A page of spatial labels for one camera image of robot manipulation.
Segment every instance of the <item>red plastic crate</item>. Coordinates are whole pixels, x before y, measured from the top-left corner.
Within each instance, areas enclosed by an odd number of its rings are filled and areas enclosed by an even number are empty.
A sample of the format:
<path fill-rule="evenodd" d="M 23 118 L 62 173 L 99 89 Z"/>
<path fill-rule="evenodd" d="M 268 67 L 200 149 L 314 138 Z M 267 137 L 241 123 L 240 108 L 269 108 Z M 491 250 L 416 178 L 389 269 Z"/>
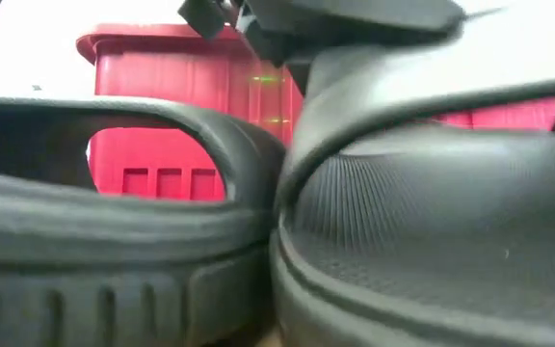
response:
<path fill-rule="evenodd" d="M 187 25 L 100 25 L 77 42 L 95 64 L 95 93 L 163 98 L 262 126 L 289 144 L 303 99 L 290 75 L 258 61 L 226 27 L 213 41 Z M 101 193 L 221 200 L 224 186 L 204 149 L 178 130 L 107 129 L 91 141 Z"/>

